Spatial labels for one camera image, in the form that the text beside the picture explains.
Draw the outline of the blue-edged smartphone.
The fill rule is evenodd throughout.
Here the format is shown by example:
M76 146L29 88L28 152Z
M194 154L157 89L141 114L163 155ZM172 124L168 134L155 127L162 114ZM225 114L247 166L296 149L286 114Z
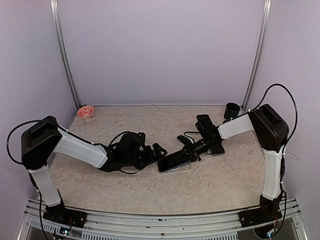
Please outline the blue-edged smartphone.
M157 162L157 168L160 173L164 173L187 164L191 161L190 157L181 152L172 153L165 156Z

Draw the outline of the teal-edged smartphone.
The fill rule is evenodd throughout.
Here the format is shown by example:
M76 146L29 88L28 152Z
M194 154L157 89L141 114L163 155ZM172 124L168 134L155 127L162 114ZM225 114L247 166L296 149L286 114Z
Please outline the teal-edged smartphone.
M210 154L212 156L222 156L225 154L225 149L222 146L213 146L210 148Z

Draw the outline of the clear magsafe case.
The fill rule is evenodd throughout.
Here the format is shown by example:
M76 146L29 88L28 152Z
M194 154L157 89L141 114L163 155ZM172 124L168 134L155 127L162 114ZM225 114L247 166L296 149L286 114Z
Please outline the clear magsafe case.
M157 170L157 172L159 174L171 174L171 173L181 173L181 172L186 172L189 171L192 168L192 165L190 163L186 163L180 166L177 166L176 168L170 169L170 170L166 170L166 171L159 171Z

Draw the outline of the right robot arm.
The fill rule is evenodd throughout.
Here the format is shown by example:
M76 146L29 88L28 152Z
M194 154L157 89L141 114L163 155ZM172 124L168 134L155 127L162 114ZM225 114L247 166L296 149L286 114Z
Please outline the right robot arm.
M260 196L272 200L279 195L282 152L262 148L253 130L229 129L249 118L246 114L218 128L225 153L207 150L201 161L165 175L164 195L177 212L237 209L257 205Z

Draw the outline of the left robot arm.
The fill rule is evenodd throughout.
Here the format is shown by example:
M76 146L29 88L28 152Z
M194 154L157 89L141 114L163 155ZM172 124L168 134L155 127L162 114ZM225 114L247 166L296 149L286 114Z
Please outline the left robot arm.
M117 135L119 141L113 139L104 145L85 140L61 127L51 115L31 123L33 125L21 135L21 162L41 199L51 207L50 214L61 223L70 218L70 211L62 205L61 194L51 178L48 166L51 155L67 156L112 173L130 167L141 171L168 153L158 143L147 145L143 132L124 131Z

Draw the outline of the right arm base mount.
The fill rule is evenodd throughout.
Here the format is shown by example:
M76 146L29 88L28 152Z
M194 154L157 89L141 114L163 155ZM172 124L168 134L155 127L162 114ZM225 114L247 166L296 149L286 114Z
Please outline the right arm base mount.
M281 200L281 194L273 200L267 199L261 195L258 208L251 208L238 213L241 227L245 228L260 225L275 221L276 219L281 219L283 216L280 210Z

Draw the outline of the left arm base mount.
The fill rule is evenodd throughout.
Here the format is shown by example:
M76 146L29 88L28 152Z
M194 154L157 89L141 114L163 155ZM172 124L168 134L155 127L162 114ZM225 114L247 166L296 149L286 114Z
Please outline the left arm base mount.
M80 210L66 208L64 202L56 206L46 207L43 218L54 223L83 229L87 219L87 213Z

